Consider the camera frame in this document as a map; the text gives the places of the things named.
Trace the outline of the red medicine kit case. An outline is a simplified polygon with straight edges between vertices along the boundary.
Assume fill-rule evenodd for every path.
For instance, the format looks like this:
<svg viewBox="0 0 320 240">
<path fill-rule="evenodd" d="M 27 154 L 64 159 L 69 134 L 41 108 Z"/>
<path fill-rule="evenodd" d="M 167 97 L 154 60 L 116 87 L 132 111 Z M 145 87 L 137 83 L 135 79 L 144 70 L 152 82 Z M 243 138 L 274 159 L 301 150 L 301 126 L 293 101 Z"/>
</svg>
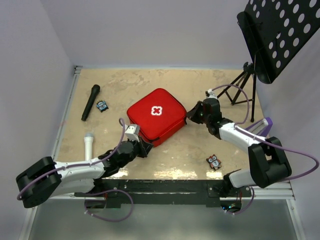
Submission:
<svg viewBox="0 0 320 240">
<path fill-rule="evenodd" d="M 139 135 L 158 147 L 186 124 L 187 111 L 171 93 L 157 88 L 126 111 L 132 124 L 140 126 Z"/>
</svg>

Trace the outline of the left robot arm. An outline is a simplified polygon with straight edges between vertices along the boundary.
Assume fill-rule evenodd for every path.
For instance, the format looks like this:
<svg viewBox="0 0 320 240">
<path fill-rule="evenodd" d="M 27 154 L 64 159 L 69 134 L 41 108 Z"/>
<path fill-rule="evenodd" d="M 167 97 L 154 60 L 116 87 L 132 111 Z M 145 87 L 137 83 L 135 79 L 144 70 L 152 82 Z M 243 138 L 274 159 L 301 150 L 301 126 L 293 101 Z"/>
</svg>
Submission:
<svg viewBox="0 0 320 240">
<path fill-rule="evenodd" d="M 19 190 L 17 200 L 33 208 L 51 197 L 69 193 L 90 193 L 99 196 L 104 190 L 100 179 L 113 176 L 135 158 L 146 158 L 153 144 L 139 134 L 140 127 L 130 124 L 122 129 L 121 140 L 114 149 L 77 162 L 54 161 L 51 156 L 38 160 L 16 177 Z"/>
</svg>

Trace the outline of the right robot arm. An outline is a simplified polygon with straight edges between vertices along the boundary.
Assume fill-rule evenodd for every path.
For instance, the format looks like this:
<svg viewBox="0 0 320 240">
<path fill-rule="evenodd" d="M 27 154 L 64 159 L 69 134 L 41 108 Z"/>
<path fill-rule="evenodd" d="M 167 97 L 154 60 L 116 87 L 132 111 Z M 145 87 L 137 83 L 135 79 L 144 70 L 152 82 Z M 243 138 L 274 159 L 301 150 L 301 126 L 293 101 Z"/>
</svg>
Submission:
<svg viewBox="0 0 320 240">
<path fill-rule="evenodd" d="M 289 160 L 276 137 L 254 135 L 223 117 L 220 102 L 211 88 L 205 92 L 206 99 L 187 112 L 186 117 L 205 124 L 208 132 L 240 148 L 248 155 L 249 168 L 230 172 L 223 176 L 222 195 L 235 196 L 242 187 L 266 188 L 292 175 Z"/>
</svg>

